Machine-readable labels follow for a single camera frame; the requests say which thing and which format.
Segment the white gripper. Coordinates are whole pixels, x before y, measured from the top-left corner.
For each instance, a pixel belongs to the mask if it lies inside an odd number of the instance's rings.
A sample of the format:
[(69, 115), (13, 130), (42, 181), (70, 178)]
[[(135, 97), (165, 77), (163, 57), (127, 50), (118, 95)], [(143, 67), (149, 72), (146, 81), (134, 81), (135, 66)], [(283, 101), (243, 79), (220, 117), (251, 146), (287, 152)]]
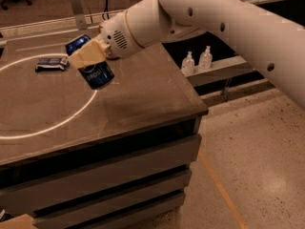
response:
[(70, 64), (76, 69), (82, 69), (104, 62), (107, 57), (124, 58), (140, 52), (143, 47), (132, 35), (127, 18), (127, 12), (123, 11), (103, 21), (99, 26), (103, 40), (90, 40), (69, 56)]

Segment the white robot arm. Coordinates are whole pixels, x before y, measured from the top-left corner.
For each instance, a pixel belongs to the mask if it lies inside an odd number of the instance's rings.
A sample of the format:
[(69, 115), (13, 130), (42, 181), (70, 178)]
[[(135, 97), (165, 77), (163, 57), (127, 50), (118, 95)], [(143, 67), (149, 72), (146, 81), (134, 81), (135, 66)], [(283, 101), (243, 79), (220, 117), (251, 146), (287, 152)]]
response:
[(69, 61), (84, 68), (197, 30), (216, 35), (305, 107), (304, 27), (243, 0), (142, 0), (101, 23), (100, 33)]

